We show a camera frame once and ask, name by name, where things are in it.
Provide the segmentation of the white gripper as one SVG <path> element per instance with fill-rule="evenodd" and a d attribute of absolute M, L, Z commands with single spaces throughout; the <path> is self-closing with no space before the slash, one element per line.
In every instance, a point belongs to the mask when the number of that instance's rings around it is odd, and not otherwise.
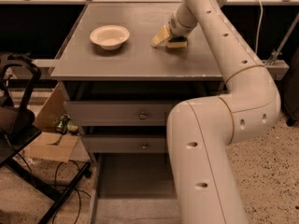
<path fill-rule="evenodd" d="M 171 15 L 168 25 L 164 25 L 151 39 L 151 45 L 156 48 L 165 40 L 173 37 L 188 36 L 197 26 L 197 19 L 185 3 L 181 3 Z"/>

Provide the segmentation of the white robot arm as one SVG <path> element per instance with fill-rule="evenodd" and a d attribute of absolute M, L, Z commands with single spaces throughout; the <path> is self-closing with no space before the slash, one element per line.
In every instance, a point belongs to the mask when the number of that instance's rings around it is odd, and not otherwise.
<path fill-rule="evenodd" d="M 183 0 L 152 46 L 200 27 L 227 92 L 175 105 L 167 146 L 181 224 L 249 224 L 226 146 L 269 129 L 280 110 L 278 88 L 263 62 L 221 11 L 226 0 Z"/>

